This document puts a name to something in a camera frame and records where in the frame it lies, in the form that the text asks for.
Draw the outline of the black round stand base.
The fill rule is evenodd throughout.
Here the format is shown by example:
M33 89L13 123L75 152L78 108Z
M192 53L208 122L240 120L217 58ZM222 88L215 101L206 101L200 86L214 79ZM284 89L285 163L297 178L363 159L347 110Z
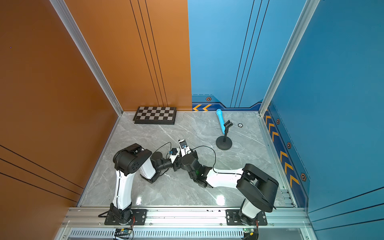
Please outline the black round stand base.
M220 150L229 150L233 145L232 140L229 137L226 136L220 136L216 139L216 146Z

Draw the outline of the black stand pole with clip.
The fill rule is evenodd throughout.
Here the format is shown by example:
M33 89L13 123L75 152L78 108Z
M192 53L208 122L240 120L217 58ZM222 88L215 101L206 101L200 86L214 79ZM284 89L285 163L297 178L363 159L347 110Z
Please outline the black stand pole with clip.
M227 141L229 128L232 126L233 126L233 123L230 120L224 123L224 127L225 127L224 140L223 140L224 143Z

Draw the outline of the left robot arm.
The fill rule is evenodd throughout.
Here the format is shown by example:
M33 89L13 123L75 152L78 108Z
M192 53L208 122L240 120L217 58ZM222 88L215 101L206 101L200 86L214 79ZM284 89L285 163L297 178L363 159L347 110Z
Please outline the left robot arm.
M151 152L139 144L132 144L119 150L113 157L116 170L116 189L113 202L107 213L107 218L112 224L132 225L132 188L137 172L149 183L154 183L174 168L176 159L180 156L180 149L171 148L168 158L165 159L161 152Z

